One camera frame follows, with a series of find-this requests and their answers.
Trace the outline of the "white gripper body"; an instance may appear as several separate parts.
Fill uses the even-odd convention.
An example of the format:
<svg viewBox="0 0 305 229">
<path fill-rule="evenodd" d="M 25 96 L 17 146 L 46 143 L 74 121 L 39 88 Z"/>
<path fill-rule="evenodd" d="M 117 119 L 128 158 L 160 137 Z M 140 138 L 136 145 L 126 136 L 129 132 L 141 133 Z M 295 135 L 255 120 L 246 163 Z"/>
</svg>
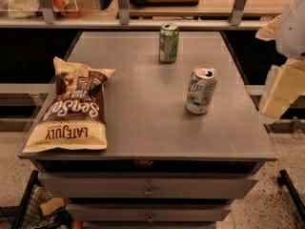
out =
<svg viewBox="0 0 305 229">
<path fill-rule="evenodd" d="M 293 0 L 281 13 L 275 45 L 287 58 L 305 59 L 305 0 Z"/>
</svg>

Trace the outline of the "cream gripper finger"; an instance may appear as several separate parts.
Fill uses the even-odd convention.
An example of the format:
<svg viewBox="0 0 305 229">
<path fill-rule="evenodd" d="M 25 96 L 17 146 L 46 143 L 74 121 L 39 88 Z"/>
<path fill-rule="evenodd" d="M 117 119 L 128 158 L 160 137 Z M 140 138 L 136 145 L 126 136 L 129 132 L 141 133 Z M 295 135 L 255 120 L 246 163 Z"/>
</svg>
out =
<svg viewBox="0 0 305 229">
<path fill-rule="evenodd" d="M 271 21 L 269 21 L 265 26 L 259 29 L 256 34 L 255 38 L 263 41 L 271 41 L 275 40 L 276 31 L 277 31 L 277 23 L 280 19 L 280 16 L 276 16 Z"/>
<path fill-rule="evenodd" d="M 278 120 L 304 92 L 305 61 L 288 59 L 282 66 L 272 65 L 259 101 L 259 112 Z"/>
</svg>

